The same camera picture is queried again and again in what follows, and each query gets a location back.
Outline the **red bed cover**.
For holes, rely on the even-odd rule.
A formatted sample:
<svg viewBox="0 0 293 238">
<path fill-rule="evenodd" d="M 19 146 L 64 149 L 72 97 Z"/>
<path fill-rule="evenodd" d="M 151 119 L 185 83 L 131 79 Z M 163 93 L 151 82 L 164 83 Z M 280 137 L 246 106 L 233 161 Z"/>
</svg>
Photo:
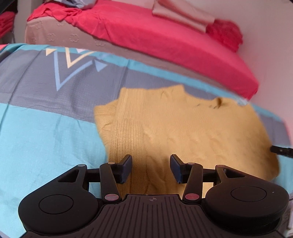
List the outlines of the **red bed cover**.
<svg viewBox="0 0 293 238">
<path fill-rule="evenodd" d="M 183 66 L 215 79 L 228 90 L 250 99 L 259 83 L 238 56 L 208 34 L 156 17 L 147 8 L 98 1 L 91 9 L 69 8 L 61 3 L 40 5 L 28 21 L 50 16 L 114 45 Z"/>
</svg>

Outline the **red cloth at bedside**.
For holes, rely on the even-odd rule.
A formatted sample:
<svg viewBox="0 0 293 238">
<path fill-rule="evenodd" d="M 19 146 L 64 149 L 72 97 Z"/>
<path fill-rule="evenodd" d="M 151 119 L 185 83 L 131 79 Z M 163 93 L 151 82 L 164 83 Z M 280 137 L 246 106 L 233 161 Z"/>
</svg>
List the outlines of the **red cloth at bedside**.
<svg viewBox="0 0 293 238">
<path fill-rule="evenodd" d="M 0 15 L 0 37 L 4 37 L 13 30 L 16 13 L 11 11 L 3 12 Z"/>
</svg>

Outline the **light blue crumpled cloth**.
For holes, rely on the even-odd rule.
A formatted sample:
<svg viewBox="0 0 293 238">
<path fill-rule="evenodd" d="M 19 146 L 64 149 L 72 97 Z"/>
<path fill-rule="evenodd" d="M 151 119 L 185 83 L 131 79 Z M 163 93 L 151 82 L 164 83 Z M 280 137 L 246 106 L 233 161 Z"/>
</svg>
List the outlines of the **light blue crumpled cloth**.
<svg viewBox="0 0 293 238">
<path fill-rule="evenodd" d="M 94 7 L 97 0 L 55 0 L 55 2 L 62 3 L 72 8 L 90 9 Z"/>
</svg>

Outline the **blue grey patterned bedsheet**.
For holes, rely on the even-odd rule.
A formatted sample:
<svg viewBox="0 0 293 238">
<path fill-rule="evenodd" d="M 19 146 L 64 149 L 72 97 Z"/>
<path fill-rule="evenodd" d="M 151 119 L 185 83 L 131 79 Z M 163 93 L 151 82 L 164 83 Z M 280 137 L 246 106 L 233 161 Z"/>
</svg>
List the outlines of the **blue grey patterned bedsheet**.
<svg viewBox="0 0 293 238">
<path fill-rule="evenodd" d="M 105 52 L 10 44 L 1 46 L 1 236 L 21 237 L 21 200 L 77 164 L 99 167 L 106 151 L 93 109 L 122 87 L 181 84 L 196 97 L 241 96 L 149 64 Z"/>
</svg>

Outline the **yellow cable-knit sweater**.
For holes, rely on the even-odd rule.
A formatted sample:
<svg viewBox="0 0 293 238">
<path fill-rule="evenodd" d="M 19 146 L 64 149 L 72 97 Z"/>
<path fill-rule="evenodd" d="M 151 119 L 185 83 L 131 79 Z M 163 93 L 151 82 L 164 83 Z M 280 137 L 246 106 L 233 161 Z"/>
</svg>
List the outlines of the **yellow cable-knit sweater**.
<svg viewBox="0 0 293 238">
<path fill-rule="evenodd" d="M 132 156 L 132 172 L 118 187 L 121 195 L 182 194 L 185 186 L 169 166 L 172 154 L 185 163 L 226 165 L 267 181 L 280 172 L 253 107 L 229 98 L 196 98 L 182 85 L 122 88 L 118 99 L 94 108 L 94 118 L 108 160 Z"/>
</svg>

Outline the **red crumpled blanket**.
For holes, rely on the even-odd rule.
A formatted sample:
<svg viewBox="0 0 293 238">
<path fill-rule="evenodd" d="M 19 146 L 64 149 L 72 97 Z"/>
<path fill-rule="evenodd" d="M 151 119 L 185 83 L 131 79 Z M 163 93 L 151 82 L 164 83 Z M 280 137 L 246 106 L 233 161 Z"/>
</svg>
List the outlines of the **red crumpled blanket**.
<svg viewBox="0 0 293 238">
<path fill-rule="evenodd" d="M 239 26 L 229 20 L 216 19 L 206 27 L 206 33 L 234 53 L 243 44 L 243 35 Z"/>
</svg>

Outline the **beige folded pillow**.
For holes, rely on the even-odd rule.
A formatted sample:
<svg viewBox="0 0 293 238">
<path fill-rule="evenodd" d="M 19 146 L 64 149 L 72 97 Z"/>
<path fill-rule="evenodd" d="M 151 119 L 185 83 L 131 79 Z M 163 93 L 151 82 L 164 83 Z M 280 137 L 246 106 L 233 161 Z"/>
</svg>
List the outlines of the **beige folded pillow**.
<svg viewBox="0 0 293 238">
<path fill-rule="evenodd" d="M 154 1 L 152 14 L 189 26 L 202 33 L 206 33 L 207 26 L 215 22 L 211 14 L 194 7 L 187 1 Z"/>
</svg>

